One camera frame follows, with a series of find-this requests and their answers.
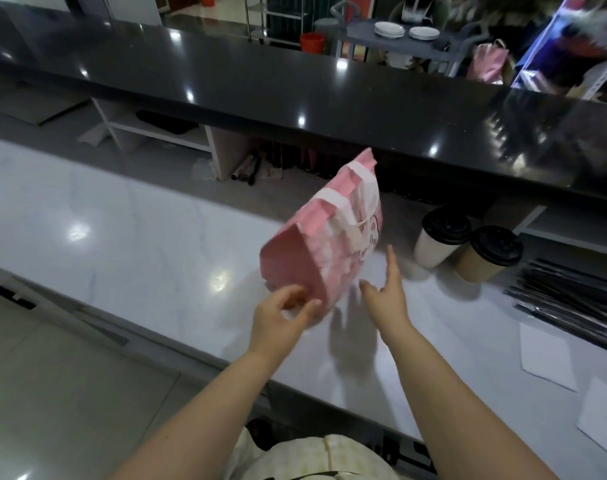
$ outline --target stack of plates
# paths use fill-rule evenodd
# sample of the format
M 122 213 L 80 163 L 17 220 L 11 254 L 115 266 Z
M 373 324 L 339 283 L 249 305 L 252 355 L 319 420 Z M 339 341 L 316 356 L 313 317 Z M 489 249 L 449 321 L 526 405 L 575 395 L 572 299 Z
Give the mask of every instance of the stack of plates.
M 433 27 L 412 27 L 408 35 L 417 40 L 436 40 L 439 37 L 439 30 Z
M 377 22 L 374 24 L 374 33 L 387 38 L 400 38 L 404 36 L 406 31 L 397 23 Z

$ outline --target person's left hand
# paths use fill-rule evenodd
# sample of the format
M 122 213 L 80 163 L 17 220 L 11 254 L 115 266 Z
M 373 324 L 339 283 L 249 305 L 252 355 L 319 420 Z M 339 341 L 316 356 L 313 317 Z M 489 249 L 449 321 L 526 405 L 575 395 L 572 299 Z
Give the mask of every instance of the person's left hand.
M 276 371 L 297 345 L 302 333 L 319 317 L 321 300 L 311 299 L 303 286 L 285 286 L 255 308 L 248 354 L 261 357 Z M 286 319 L 282 310 L 304 304 L 296 318 Z

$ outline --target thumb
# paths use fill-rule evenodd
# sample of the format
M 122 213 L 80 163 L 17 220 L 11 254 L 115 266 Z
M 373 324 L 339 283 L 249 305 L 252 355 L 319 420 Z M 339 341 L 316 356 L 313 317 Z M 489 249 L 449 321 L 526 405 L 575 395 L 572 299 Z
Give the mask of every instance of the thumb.
M 312 324 L 321 314 L 321 300 L 311 299 L 306 303 L 299 314 L 295 317 L 295 322 L 304 330 Z
M 374 295 L 379 293 L 379 290 L 366 280 L 359 280 L 359 289 L 366 300 L 371 299 Z

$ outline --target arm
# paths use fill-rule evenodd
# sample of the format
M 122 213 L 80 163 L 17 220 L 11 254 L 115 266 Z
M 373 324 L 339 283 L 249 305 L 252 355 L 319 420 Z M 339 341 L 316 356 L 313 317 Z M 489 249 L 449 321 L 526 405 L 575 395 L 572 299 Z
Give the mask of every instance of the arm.
M 255 309 L 248 351 L 135 452 L 110 480 L 214 480 L 219 476 L 252 404 L 314 320 L 319 300 L 291 321 L 281 314 L 305 299 L 292 285 Z
M 359 284 L 440 478 L 557 480 L 412 326 L 392 246 L 387 263 L 382 290 L 366 281 Z

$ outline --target hand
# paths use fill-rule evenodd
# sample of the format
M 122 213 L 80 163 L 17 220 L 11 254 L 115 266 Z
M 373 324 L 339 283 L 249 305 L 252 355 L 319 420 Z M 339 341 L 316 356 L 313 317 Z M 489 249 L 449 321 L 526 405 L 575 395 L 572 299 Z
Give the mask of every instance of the hand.
M 322 311 L 320 299 L 305 303 L 307 295 L 303 286 L 285 286 L 255 308 L 247 353 L 261 357 L 271 372 L 279 368 L 297 345 L 306 327 L 314 323 Z M 304 303 L 299 315 L 292 320 L 286 319 L 281 313 Z
M 390 340 L 400 331 L 412 326 L 408 318 L 406 294 L 401 284 L 401 273 L 392 246 L 386 248 L 385 286 L 379 291 L 365 280 L 359 282 L 370 319 L 381 333 L 381 339 L 390 346 Z

